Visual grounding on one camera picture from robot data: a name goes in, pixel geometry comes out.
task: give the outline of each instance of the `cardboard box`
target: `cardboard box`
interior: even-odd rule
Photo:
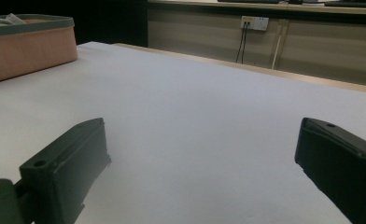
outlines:
[[[27,23],[0,26],[0,81],[77,59],[72,18],[16,16]]]

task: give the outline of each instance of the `screw hole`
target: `screw hole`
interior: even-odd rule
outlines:
[[[46,164],[46,161],[37,161],[35,163],[35,167],[40,167],[40,166],[44,166]]]

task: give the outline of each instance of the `wall outlet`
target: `wall outlet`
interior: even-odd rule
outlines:
[[[268,26],[268,18],[255,17],[255,22],[253,24],[253,30],[266,31]]]
[[[247,17],[247,16],[243,16],[241,19],[241,29],[244,29],[245,27],[245,22],[250,22],[250,24],[248,25],[247,29],[253,29],[253,23],[255,21],[254,17]]]
[[[249,22],[247,29],[266,31],[268,18],[243,16],[241,19],[241,29],[244,29],[246,22]]]

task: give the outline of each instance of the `cable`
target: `cable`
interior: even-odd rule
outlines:
[[[245,53],[245,46],[246,46],[246,34],[247,34],[247,27],[249,26],[250,22],[248,22],[245,25],[244,31],[245,31],[245,37],[244,37],[244,49],[242,50],[242,55],[241,55],[241,64],[244,63],[244,53]]]
[[[235,59],[235,62],[236,62],[236,63],[238,63],[239,52],[241,52],[242,40],[244,39],[244,30],[245,30],[245,29],[242,29],[242,34],[241,34],[241,43],[239,44],[238,54],[236,55],[236,59]]]
[[[247,30],[247,27],[248,27],[249,24],[250,24],[250,22],[245,21],[244,27],[242,28],[241,43],[239,44],[238,54],[236,55],[236,59],[235,59],[236,63],[238,63],[239,53],[241,52],[242,41],[244,40],[244,35],[245,35],[245,42],[246,42],[246,30]],[[243,63],[243,60],[244,60],[244,50],[242,51],[241,63]]]

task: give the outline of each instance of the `wooden countertop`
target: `wooden countertop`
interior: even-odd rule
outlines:
[[[292,5],[288,3],[279,3],[279,4],[220,3],[218,2],[218,0],[148,0],[148,2],[157,4],[185,5],[185,6],[242,7],[242,8],[291,10],[291,11],[302,11],[302,12],[324,12],[324,13],[366,15],[366,8],[324,7],[322,4]]]

